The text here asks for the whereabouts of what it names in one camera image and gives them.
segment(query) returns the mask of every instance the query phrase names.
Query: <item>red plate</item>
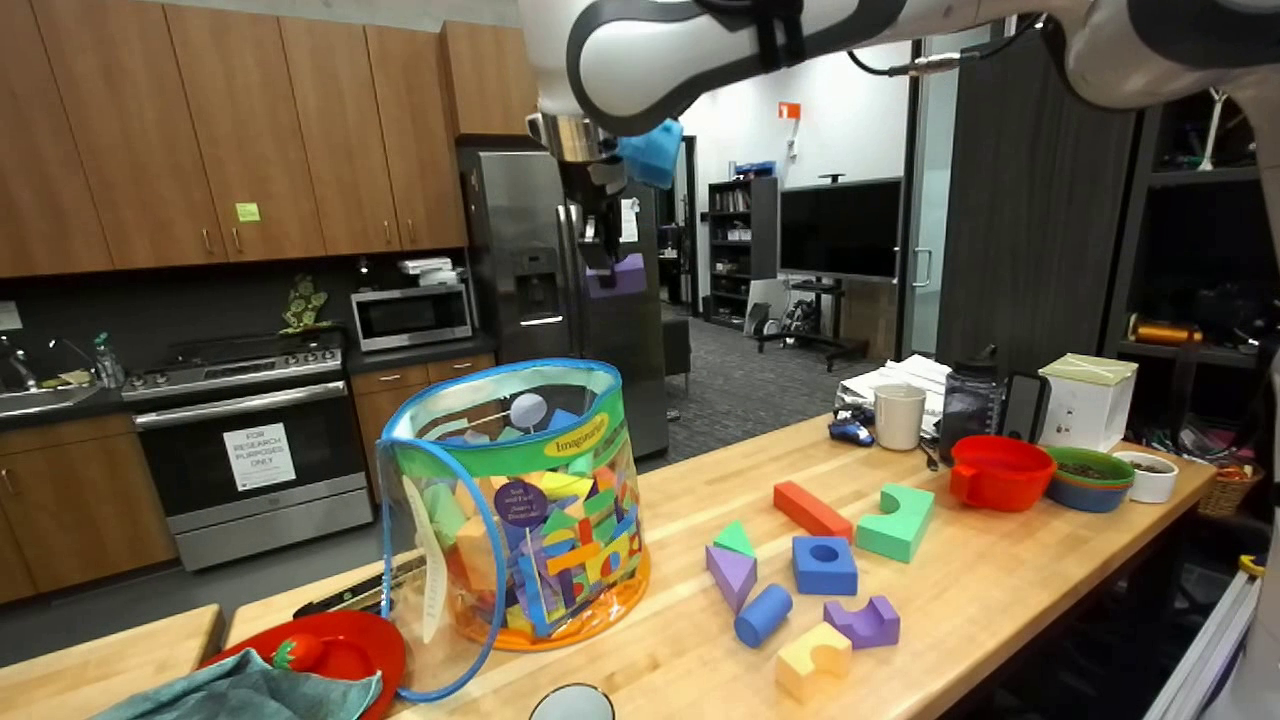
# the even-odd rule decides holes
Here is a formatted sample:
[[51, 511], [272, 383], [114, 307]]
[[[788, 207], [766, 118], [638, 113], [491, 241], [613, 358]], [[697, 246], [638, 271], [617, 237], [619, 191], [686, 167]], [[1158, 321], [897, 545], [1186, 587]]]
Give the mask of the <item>red plate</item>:
[[398, 622], [371, 611], [319, 611], [257, 630], [246, 644], [226, 647], [218, 660], [257, 647], [257, 655], [272, 662], [285, 641], [294, 641], [295, 647], [295, 671], [316, 671], [333, 680], [361, 680], [386, 671], [386, 683], [370, 704], [365, 720], [381, 720], [393, 711], [410, 662]]

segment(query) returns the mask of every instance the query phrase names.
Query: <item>green bowl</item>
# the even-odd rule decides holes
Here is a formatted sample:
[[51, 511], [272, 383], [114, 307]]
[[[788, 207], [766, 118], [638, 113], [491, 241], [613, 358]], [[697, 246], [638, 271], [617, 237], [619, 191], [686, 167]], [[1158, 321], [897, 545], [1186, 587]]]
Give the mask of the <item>green bowl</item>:
[[1048, 448], [1058, 476], [1048, 495], [1082, 511], [1113, 511], [1132, 489], [1132, 465], [1093, 448]]

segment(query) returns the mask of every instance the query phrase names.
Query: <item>table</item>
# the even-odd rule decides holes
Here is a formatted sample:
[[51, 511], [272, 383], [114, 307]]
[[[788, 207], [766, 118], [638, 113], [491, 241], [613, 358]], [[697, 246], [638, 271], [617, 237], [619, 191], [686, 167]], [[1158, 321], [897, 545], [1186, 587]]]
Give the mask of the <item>table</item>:
[[[1186, 465], [1168, 504], [1123, 504], [1113, 515], [1068, 511], [1039, 498], [1032, 511], [957, 507], [939, 473], [921, 450], [832, 443], [824, 415], [640, 476], [651, 587], [631, 617], [604, 637], [559, 651], [500, 651], [453, 701], [399, 709], [398, 715], [530, 715], [556, 683], [599, 683], [619, 715], [939, 715], [1021, 644], [1048, 629], [1113, 569], [1152, 545], [1207, 489], [1207, 465]], [[760, 584], [788, 579], [788, 549], [801, 532], [772, 511], [772, 485], [797, 480], [845, 515], [878, 507], [881, 485], [936, 491], [934, 528], [914, 563], [860, 557], [860, 609], [884, 590], [903, 622], [897, 647], [852, 655], [852, 675], [808, 704], [772, 680], [776, 647], [820, 622], [824, 595], [797, 595], [781, 637], [760, 651], [738, 644], [733, 611], [704, 570], [704, 545], [729, 520], [743, 520]], [[361, 570], [246, 603], [228, 644], [290, 621]]]
[[95, 715], [138, 693], [189, 675], [218, 647], [221, 609], [100, 637], [0, 666], [0, 715]]

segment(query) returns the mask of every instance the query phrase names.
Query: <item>tissue box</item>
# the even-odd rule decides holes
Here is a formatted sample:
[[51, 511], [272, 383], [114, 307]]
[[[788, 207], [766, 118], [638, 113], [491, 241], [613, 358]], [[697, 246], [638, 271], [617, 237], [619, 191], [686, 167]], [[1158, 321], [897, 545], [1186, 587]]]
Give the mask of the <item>tissue box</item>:
[[1068, 351], [1043, 364], [1039, 375], [1054, 387], [1039, 443], [1110, 450], [1123, 441], [1136, 364]]

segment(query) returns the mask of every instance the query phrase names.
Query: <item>purple toy block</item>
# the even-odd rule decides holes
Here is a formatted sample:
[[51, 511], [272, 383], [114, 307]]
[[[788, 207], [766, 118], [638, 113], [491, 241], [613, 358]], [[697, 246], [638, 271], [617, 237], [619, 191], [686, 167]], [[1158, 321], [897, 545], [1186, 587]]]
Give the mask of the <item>purple toy block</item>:
[[769, 644], [776, 629], [792, 617], [792, 590], [781, 584], [769, 584], [743, 611], [738, 611], [738, 641], [747, 647]]
[[902, 617], [884, 595], [874, 595], [869, 609], [847, 611], [837, 598], [824, 603], [824, 621], [852, 641], [852, 647], [881, 647], [902, 641]]
[[729, 609], [739, 611], [758, 587], [758, 559], [710, 545], [710, 570], [716, 576], [716, 587], [729, 598]]
[[841, 536], [792, 536], [792, 570], [804, 595], [858, 595], [852, 549]]

